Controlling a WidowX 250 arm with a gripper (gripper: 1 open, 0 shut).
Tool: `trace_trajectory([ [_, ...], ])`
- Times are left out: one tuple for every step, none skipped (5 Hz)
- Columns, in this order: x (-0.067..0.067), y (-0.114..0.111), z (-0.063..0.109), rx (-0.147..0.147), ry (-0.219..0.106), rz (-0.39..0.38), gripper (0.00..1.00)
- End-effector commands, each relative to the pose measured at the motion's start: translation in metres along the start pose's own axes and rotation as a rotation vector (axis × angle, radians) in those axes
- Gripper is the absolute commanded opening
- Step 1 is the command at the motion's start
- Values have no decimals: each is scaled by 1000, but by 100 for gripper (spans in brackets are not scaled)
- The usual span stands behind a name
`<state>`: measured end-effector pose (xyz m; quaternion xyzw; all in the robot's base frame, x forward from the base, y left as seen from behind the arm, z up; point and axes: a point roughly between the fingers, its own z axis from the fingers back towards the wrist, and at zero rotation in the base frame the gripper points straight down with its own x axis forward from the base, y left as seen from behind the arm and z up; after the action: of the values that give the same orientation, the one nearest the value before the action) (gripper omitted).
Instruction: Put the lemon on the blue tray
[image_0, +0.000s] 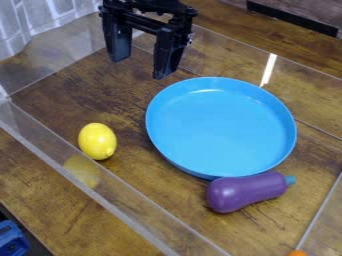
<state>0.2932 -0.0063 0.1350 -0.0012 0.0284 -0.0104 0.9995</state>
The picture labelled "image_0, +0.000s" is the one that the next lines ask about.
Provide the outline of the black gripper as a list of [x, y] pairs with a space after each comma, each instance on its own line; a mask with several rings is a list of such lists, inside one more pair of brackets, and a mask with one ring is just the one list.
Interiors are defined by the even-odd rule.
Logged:
[[102, 0], [98, 15], [110, 60], [120, 62], [130, 56], [136, 29], [156, 34], [152, 77], [160, 80], [172, 74], [192, 43], [197, 11], [180, 0]]

